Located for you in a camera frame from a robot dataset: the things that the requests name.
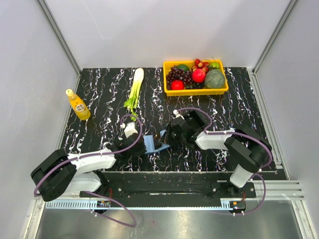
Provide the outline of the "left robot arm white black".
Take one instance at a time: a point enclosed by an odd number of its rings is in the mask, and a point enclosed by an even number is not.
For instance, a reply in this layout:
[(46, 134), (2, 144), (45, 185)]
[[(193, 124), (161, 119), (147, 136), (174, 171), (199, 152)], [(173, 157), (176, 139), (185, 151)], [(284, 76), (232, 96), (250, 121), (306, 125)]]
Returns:
[(145, 153), (144, 137), (138, 133), (94, 152), (72, 154), (57, 149), (31, 172), (34, 196), (50, 202), (64, 193), (91, 191), (102, 197), (108, 191), (108, 184), (102, 181), (98, 171), (111, 169), (126, 159)]

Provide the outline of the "blue leather card holder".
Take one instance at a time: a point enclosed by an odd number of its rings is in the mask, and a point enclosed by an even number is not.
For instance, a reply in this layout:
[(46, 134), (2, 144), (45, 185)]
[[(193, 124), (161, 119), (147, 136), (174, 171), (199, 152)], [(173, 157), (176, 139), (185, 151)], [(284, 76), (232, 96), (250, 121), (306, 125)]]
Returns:
[(169, 145), (163, 144), (163, 143), (159, 143), (159, 146), (157, 146), (152, 135), (145, 135), (143, 138), (144, 138), (144, 145), (146, 149), (145, 154), (153, 154), (153, 153), (161, 152), (170, 147)]

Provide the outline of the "black plastic card box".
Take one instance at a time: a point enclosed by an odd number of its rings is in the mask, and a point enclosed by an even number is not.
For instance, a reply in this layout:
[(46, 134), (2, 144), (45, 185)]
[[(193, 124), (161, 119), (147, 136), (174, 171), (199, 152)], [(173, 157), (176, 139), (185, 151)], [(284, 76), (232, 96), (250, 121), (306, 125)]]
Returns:
[(204, 129), (204, 127), (206, 126), (204, 120), (202, 119), (202, 117), (195, 111), (188, 111), (183, 115), (184, 119), (186, 120), (186, 122), (194, 129)]

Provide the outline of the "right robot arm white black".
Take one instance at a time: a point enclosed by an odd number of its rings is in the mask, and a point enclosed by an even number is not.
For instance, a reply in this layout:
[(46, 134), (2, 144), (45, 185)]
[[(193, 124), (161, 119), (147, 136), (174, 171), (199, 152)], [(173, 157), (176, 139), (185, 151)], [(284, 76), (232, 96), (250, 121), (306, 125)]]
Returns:
[(166, 132), (159, 142), (174, 146), (184, 144), (202, 150), (227, 150), (235, 159), (237, 166), (230, 176), (227, 192), (238, 197), (244, 190), (246, 182), (260, 169), (272, 161), (272, 147), (267, 140), (252, 129), (241, 125), (225, 131), (208, 131), (201, 117), (177, 116), (166, 126)]

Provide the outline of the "black card edgewise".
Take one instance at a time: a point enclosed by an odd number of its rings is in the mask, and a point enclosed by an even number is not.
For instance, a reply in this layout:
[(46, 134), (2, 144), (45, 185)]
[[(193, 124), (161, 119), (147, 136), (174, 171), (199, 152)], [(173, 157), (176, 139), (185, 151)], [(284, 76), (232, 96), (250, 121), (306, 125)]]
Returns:
[(168, 144), (166, 144), (166, 130), (162, 130), (160, 132), (158, 132), (155, 136), (154, 136), (154, 142), (155, 142), (155, 149), (159, 149), (160, 147), (169, 147)]

